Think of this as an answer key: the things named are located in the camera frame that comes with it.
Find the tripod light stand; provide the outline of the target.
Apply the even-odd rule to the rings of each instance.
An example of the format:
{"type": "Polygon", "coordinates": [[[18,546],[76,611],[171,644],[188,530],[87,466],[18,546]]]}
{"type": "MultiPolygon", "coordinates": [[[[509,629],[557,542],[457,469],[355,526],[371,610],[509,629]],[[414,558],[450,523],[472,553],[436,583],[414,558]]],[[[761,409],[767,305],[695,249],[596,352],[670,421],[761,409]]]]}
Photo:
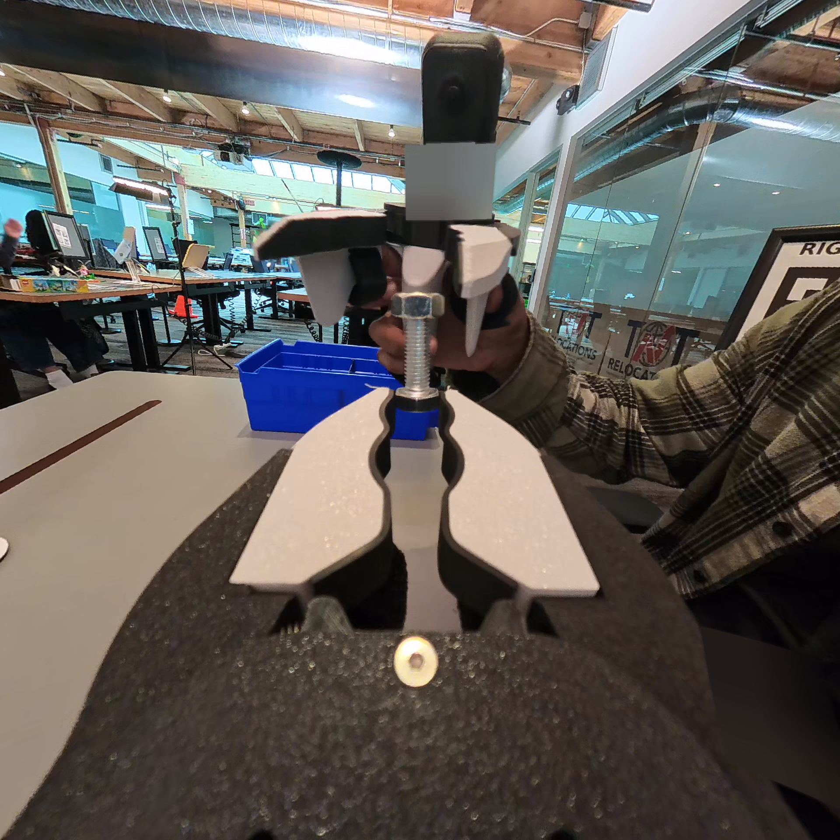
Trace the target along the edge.
{"type": "MultiPolygon", "coordinates": [[[[173,204],[173,194],[172,190],[168,186],[164,185],[156,185],[151,182],[142,182],[136,179],[129,179],[121,176],[114,176],[112,180],[112,187],[111,190],[114,193],[120,195],[127,195],[135,197],[139,200],[144,200],[146,198],[150,198],[153,201],[158,201],[165,199],[167,201],[167,205],[171,213],[174,213],[174,204],[173,204]]],[[[183,365],[176,365],[172,364],[172,359],[180,352],[183,345],[186,343],[188,344],[188,348],[190,351],[191,356],[191,363],[189,366],[189,371],[192,375],[197,374],[196,369],[196,347],[200,346],[202,349],[207,350],[211,356],[213,356],[217,361],[226,367],[228,370],[233,370],[233,366],[228,363],[223,357],[218,355],[215,352],[214,348],[210,345],[207,345],[206,342],[202,341],[201,333],[198,327],[194,326],[194,321],[190,317],[189,311],[189,303],[190,303],[190,294],[187,287],[186,282],[186,273],[183,264],[183,257],[176,253],[176,262],[177,262],[177,269],[178,269],[178,278],[181,282],[181,294],[184,299],[185,304],[185,336],[184,338],[175,346],[173,352],[166,358],[165,361],[158,363],[155,367],[155,371],[164,372],[164,373],[183,373],[186,370],[186,367],[183,365]]]]}

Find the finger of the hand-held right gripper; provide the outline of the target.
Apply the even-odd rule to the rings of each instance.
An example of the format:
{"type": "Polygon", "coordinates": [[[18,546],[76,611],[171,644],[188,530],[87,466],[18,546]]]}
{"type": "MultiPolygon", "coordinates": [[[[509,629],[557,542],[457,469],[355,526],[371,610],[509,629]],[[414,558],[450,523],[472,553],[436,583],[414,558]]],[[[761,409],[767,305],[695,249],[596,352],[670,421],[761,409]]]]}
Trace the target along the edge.
{"type": "Polygon", "coordinates": [[[356,283],[350,256],[303,256],[303,283],[317,323],[335,325],[343,317],[356,283]]]}
{"type": "Polygon", "coordinates": [[[508,272],[514,238],[503,224],[451,224],[454,287],[461,298],[479,298],[499,286],[508,272]]]}

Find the person's right hand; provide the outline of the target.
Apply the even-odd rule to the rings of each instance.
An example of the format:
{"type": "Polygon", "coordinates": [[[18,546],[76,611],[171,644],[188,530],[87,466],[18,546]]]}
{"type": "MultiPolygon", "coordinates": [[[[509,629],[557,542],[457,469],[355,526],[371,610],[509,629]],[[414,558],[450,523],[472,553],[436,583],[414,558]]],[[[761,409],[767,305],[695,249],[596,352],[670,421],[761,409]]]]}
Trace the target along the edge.
{"type": "MultiPolygon", "coordinates": [[[[430,339],[434,364],[450,371],[472,371],[489,375],[501,385],[518,367],[529,346],[530,326],[527,311],[516,283],[506,275],[487,301],[486,316],[493,318],[511,303],[507,316],[495,329],[479,333],[476,350],[466,352],[466,326],[450,310],[437,321],[436,334],[430,339]]],[[[404,374],[405,337],[403,323],[390,313],[375,320],[369,328],[372,341],[379,347],[377,357],[394,376],[404,374]]]]}

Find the colourful toy box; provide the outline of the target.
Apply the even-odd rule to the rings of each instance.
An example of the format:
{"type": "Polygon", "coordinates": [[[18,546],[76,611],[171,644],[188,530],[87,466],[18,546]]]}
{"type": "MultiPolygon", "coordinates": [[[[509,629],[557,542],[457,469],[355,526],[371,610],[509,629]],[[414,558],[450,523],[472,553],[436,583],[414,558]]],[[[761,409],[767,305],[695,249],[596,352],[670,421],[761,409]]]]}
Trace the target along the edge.
{"type": "Polygon", "coordinates": [[[15,291],[27,294],[78,294],[90,292],[87,280],[63,276],[1,275],[1,288],[6,291],[15,291]]]}

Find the black framed sign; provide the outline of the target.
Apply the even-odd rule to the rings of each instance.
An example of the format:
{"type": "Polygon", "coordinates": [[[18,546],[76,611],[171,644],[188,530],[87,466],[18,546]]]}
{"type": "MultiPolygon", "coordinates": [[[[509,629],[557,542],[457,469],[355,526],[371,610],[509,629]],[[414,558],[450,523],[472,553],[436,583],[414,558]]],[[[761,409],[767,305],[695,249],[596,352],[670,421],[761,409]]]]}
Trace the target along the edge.
{"type": "Polygon", "coordinates": [[[773,229],[716,349],[725,350],[758,322],[838,278],[838,225],[773,229]]]}

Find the black round lamp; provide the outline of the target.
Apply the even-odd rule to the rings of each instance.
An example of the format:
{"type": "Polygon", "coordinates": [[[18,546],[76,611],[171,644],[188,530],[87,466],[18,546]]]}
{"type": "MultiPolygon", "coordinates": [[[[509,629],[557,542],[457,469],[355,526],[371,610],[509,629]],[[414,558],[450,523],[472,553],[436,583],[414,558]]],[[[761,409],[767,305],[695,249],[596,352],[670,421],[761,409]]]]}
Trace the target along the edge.
{"type": "Polygon", "coordinates": [[[352,153],[336,150],[323,149],[317,153],[318,161],[325,166],[335,170],[335,206],[342,206],[343,174],[353,172],[361,167],[362,161],[352,153]]]}

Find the steel hex bolt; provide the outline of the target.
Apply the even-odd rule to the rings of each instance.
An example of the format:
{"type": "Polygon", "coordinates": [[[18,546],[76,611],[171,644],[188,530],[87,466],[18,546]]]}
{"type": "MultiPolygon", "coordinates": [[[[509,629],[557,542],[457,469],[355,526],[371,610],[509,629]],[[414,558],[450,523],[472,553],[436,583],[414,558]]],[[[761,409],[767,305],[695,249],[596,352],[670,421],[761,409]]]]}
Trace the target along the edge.
{"type": "Polygon", "coordinates": [[[420,390],[431,387],[430,326],[445,311],[439,292],[399,292],[391,300],[391,315],[402,321],[405,335],[404,386],[420,390]]]}

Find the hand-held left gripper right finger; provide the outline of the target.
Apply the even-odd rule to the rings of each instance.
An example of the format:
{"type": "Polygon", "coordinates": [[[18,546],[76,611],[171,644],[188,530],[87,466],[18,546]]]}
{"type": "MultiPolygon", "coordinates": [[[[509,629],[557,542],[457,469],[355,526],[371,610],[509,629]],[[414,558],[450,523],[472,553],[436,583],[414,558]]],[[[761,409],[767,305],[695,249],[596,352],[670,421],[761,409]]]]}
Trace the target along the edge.
{"type": "Polygon", "coordinates": [[[442,394],[447,480],[441,581],[459,601],[592,597],[600,590],[540,452],[455,390],[442,394]]]}

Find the silver air duct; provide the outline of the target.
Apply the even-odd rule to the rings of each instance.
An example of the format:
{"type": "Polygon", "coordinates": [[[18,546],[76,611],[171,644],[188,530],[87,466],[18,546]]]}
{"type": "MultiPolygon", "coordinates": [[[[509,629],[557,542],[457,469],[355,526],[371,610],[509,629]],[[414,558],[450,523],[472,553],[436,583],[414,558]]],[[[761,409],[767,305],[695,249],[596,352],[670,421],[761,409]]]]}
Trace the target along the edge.
{"type": "Polygon", "coordinates": [[[329,56],[417,69],[429,31],[387,16],[338,5],[262,1],[47,1],[48,7],[301,49],[329,56]]]}

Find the wooden desk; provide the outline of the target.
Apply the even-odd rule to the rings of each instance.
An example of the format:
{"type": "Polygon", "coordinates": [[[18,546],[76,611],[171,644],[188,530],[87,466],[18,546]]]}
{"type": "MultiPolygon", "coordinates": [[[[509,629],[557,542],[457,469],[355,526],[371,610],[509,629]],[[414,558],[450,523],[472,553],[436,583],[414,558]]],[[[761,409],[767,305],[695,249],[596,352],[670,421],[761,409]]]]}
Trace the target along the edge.
{"type": "Polygon", "coordinates": [[[1,300],[38,305],[54,303],[65,319],[92,319],[100,314],[120,313],[132,369],[178,372],[184,366],[161,362],[151,310],[164,308],[168,296],[179,292],[181,289],[171,283],[90,280],[88,291],[2,290],[1,300]]]}
{"type": "MultiPolygon", "coordinates": [[[[124,280],[129,281],[133,276],[124,269],[92,269],[92,274],[96,278],[105,278],[109,280],[124,280]]],[[[159,274],[144,274],[142,271],[135,272],[138,281],[151,283],[153,286],[162,290],[163,285],[174,286],[176,289],[180,287],[180,275],[177,271],[164,270],[159,274]]],[[[221,291],[210,291],[211,287],[239,287],[245,291],[245,324],[246,331],[268,332],[268,328],[255,326],[255,309],[251,299],[251,291],[260,288],[267,288],[269,290],[268,298],[270,300],[271,313],[266,316],[269,320],[279,320],[279,303],[280,290],[292,292],[290,300],[301,300],[308,302],[305,289],[303,291],[294,291],[302,289],[301,274],[296,271],[281,271],[269,273],[239,273],[232,270],[218,270],[218,271],[203,271],[191,270],[186,273],[187,287],[194,287],[199,291],[191,291],[190,297],[201,297],[209,295],[220,295],[221,291]]]]}

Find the blue plastic bin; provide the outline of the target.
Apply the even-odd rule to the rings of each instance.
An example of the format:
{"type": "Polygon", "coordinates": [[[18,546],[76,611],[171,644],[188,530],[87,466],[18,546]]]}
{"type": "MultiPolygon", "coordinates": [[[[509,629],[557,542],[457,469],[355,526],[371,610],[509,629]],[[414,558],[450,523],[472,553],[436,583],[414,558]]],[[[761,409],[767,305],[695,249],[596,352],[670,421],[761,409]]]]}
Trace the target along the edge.
{"type": "Polygon", "coordinates": [[[260,432],[382,434],[385,392],[400,385],[358,345],[276,340],[237,363],[250,426],[260,432]]]}

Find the person's right forearm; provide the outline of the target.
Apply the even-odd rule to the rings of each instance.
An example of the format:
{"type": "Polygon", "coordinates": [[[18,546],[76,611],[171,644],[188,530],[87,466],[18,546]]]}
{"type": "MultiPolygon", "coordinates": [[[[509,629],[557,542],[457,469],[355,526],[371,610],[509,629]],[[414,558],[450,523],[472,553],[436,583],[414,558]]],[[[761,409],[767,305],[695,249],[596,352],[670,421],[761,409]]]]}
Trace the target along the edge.
{"type": "Polygon", "coordinates": [[[574,373],[532,331],[481,405],[575,471],[687,487],[731,455],[737,487],[806,495],[838,483],[838,282],[788,304],[723,351],[650,380],[574,373]]]}

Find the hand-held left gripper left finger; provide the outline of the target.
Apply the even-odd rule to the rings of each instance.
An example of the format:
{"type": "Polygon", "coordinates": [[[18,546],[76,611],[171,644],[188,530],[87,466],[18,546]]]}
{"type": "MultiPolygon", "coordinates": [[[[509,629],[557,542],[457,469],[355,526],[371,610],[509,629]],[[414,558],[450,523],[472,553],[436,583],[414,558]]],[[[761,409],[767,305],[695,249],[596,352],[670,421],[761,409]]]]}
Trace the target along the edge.
{"type": "Polygon", "coordinates": [[[387,570],[394,392],[374,388],[294,445],[241,553],[232,585],[258,592],[367,595],[387,570]]]}

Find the person's plaid shirt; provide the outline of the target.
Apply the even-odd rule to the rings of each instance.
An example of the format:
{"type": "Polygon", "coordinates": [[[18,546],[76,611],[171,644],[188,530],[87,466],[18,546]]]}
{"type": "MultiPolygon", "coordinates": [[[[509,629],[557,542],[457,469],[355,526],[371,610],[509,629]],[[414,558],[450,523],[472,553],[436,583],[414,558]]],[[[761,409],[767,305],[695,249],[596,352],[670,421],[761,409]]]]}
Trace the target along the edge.
{"type": "Polygon", "coordinates": [[[803,410],[714,450],[646,454],[640,476],[684,487],[643,538],[677,592],[708,594],[838,525],[838,422],[803,410]]]}

